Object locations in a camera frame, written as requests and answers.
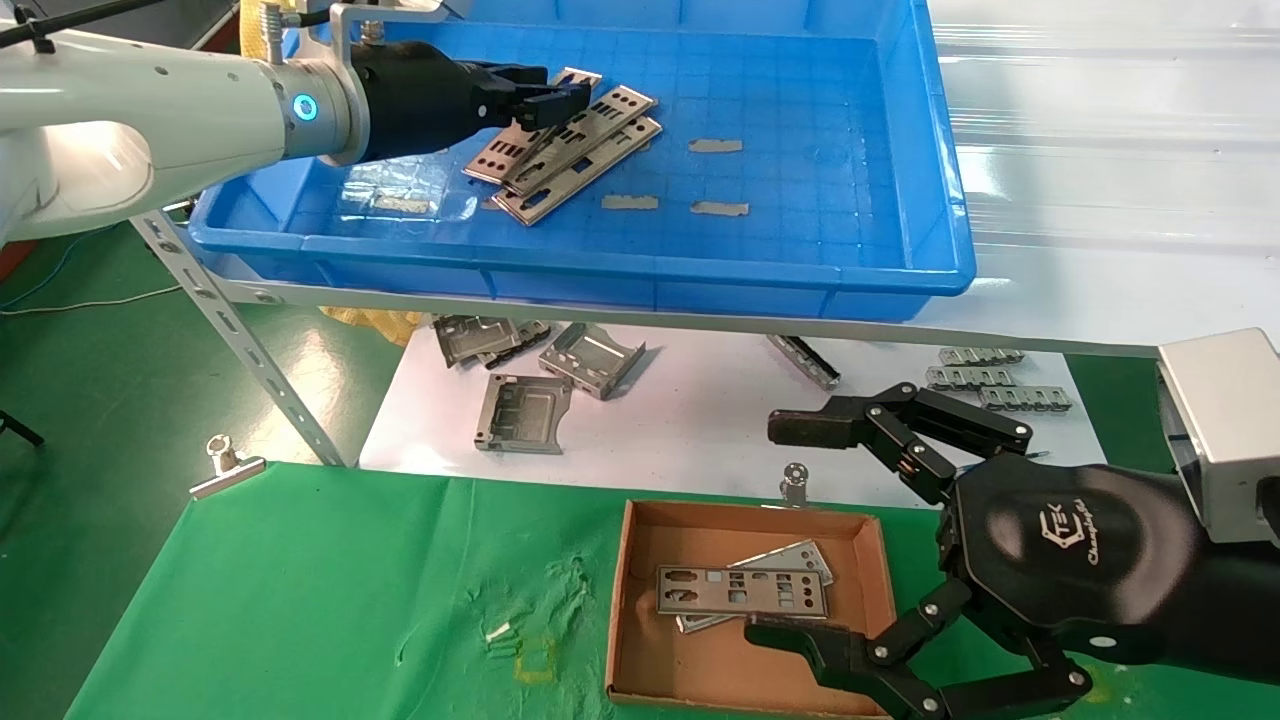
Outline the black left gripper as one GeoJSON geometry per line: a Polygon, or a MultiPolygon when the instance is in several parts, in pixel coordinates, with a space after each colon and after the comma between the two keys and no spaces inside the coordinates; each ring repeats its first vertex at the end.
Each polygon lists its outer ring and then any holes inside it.
{"type": "Polygon", "coordinates": [[[527,132],[563,126],[593,97],[589,83],[548,85],[545,67],[457,61],[419,41],[356,46],[351,61],[369,113],[361,163],[436,152],[500,128],[492,92],[516,92],[515,120],[527,132]]]}

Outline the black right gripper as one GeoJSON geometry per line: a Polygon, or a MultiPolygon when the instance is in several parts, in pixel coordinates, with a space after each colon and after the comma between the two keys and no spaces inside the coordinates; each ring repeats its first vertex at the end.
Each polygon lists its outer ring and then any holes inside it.
{"type": "Polygon", "coordinates": [[[800,655],[820,687],[865,696],[892,719],[1034,717],[1093,688],[1062,650],[1277,683],[1277,548],[1212,542],[1172,477],[1029,461],[1028,425],[911,383],[774,410],[767,434],[792,447],[861,446],[925,503],[948,500],[946,565],[974,588],[948,579],[874,638],[746,616],[746,642],[800,655]],[[929,439],[992,459],[957,478],[929,439]],[[910,661],[968,610],[1030,669],[946,687],[920,679],[910,661]]]}

